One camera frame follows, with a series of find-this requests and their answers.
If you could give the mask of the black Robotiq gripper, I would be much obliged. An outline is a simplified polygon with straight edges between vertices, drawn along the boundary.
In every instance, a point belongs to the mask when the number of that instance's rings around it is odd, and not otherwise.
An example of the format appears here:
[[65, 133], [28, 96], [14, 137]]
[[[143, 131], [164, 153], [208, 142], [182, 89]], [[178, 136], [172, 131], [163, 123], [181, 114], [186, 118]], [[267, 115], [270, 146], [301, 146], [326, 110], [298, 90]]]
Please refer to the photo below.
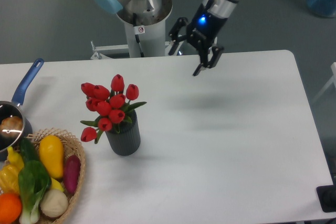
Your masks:
[[[187, 42], [197, 50], [200, 63], [193, 72], [194, 77], [198, 76], [205, 69], [216, 67], [224, 51], [223, 46], [213, 46], [213, 44], [215, 37], [226, 23], [227, 18], [219, 18], [210, 13], [209, 10], [213, 5], [214, 3], [201, 4], [189, 24], [186, 17], [180, 17], [169, 31], [171, 39], [169, 56], [174, 55], [180, 42], [186, 40], [186, 37]], [[179, 36], [179, 32], [183, 27], [186, 27], [186, 35]], [[212, 56], [211, 59], [208, 59], [210, 48]]]

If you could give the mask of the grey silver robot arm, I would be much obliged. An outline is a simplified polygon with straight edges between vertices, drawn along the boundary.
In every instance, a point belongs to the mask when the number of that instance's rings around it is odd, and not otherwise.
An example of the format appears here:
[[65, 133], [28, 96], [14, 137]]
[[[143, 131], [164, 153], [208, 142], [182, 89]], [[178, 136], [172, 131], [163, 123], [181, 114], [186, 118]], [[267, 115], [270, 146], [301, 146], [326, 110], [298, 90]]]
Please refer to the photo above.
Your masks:
[[165, 21], [172, 11], [172, 0], [94, 0], [105, 12], [123, 21], [131, 58], [174, 55], [183, 41], [199, 55], [193, 75], [214, 68], [224, 48], [216, 37], [240, 0], [203, 0], [192, 20], [177, 19], [165, 46]]

